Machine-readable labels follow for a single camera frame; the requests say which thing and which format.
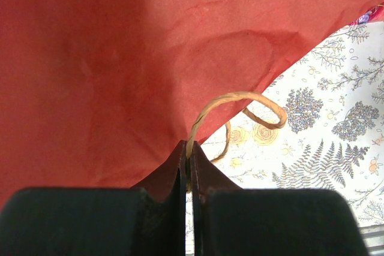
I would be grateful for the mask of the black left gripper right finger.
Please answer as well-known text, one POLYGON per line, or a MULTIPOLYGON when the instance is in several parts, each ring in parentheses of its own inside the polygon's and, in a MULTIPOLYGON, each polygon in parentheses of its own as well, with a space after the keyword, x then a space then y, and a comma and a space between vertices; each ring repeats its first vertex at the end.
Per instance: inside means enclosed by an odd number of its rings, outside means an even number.
POLYGON ((242 189, 198 143, 188 159, 196 255, 367 255, 344 198, 327 189, 242 189))

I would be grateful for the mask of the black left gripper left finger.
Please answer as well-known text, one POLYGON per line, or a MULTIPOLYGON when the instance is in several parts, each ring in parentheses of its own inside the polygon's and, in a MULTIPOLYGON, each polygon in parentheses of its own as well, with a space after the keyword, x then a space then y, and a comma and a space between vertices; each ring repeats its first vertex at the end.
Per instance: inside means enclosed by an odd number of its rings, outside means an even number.
POLYGON ((1 210, 1 254, 184 255, 185 146, 129 189, 17 191, 1 210))

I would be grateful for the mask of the red brown paper bag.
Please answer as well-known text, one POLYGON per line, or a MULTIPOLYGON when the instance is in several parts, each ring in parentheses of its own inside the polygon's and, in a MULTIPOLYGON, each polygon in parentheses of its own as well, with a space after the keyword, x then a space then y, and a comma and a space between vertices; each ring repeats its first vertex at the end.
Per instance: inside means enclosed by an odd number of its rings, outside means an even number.
POLYGON ((130 187, 203 107, 264 91, 383 0, 1 0, 1 203, 130 187))

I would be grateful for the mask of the aluminium front rail frame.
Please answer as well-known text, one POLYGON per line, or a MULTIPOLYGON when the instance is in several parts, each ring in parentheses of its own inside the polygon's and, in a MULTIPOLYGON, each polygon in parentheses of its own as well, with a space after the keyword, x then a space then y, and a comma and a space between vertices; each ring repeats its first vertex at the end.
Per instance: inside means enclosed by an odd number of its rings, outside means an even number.
POLYGON ((359 230, 369 255, 384 256, 384 225, 361 227, 359 230))

